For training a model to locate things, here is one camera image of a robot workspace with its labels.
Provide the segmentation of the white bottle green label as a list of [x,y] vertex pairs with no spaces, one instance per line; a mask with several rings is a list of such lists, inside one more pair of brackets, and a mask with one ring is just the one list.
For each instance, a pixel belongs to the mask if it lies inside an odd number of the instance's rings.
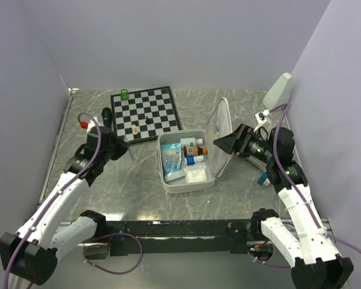
[[183,147],[185,147],[185,146],[201,146],[201,145],[203,145],[203,139],[195,138],[195,137],[182,138],[180,140],[180,143]]

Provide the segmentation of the brown medicine bottle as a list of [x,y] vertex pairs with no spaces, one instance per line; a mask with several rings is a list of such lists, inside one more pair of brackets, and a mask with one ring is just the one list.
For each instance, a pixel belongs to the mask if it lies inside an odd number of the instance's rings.
[[199,155],[206,155],[208,153],[208,150],[205,147],[185,146],[183,148],[183,152],[186,157],[196,157]]

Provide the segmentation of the white bottle blue label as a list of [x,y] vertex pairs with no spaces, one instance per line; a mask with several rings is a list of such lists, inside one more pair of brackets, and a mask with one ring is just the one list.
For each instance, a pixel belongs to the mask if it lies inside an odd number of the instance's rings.
[[205,158],[203,155],[185,158],[185,163],[187,166],[192,166],[194,164],[204,163],[204,162],[205,162]]

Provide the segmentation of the white medicine kit case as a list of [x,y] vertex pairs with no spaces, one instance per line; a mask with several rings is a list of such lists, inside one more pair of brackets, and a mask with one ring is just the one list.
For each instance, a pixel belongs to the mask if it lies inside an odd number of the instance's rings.
[[218,148],[214,141],[232,132],[229,103],[223,97],[204,129],[161,134],[158,156],[165,192],[179,194],[211,188],[233,156]]

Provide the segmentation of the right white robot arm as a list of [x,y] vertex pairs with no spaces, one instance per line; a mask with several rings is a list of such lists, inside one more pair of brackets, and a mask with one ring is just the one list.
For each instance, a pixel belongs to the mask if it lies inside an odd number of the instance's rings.
[[294,134],[273,128],[267,140],[247,125],[213,141],[225,153],[253,157],[266,165],[267,176],[285,204],[295,233],[272,209],[259,209],[250,222],[255,239],[269,239],[291,267],[295,288],[342,288],[354,270],[327,233],[313,203],[306,175],[294,160]]

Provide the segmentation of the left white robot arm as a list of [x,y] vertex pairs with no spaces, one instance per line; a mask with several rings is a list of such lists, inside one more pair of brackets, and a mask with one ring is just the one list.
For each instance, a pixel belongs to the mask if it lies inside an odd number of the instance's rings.
[[88,132],[86,143],[67,161],[56,186],[39,209],[14,234],[6,232],[0,238],[4,288],[8,288],[10,274],[43,285],[69,250],[87,239],[99,242],[106,237],[105,216],[91,210],[81,213],[61,231],[58,227],[106,163],[118,160],[128,149],[123,137],[108,127],[93,127]]

